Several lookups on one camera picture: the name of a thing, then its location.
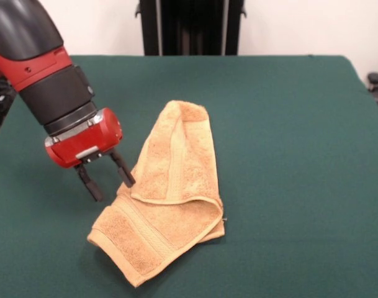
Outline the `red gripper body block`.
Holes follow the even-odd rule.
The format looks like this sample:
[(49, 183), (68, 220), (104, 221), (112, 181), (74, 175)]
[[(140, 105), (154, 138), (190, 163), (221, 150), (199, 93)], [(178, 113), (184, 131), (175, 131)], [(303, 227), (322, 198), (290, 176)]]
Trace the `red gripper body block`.
[(56, 164), (71, 168), (86, 161), (93, 153), (104, 153), (114, 148), (122, 138), (117, 116), (111, 109), (103, 108), (73, 129), (56, 137), (47, 137), (45, 149)]

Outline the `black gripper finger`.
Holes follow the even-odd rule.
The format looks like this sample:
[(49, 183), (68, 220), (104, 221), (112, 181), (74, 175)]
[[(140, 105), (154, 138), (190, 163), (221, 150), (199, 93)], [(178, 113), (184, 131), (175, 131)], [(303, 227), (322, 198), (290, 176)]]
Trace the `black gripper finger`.
[(74, 167), (74, 169), (76, 170), (80, 180), (83, 182), (86, 189), (92, 195), (93, 199), (96, 202), (101, 202), (102, 201), (102, 192), (99, 189), (96, 182), (90, 178), (90, 176), (88, 175), (88, 172), (86, 171), (86, 168), (84, 167), (84, 165), (82, 165), (82, 164), (76, 165)]
[(111, 150), (109, 152), (109, 156), (117, 165), (117, 171), (120, 174), (125, 185), (128, 188), (131, 188), (135, 184), (135, 178), (132, 176), (132, 173), (122, 156), (116, 150)]

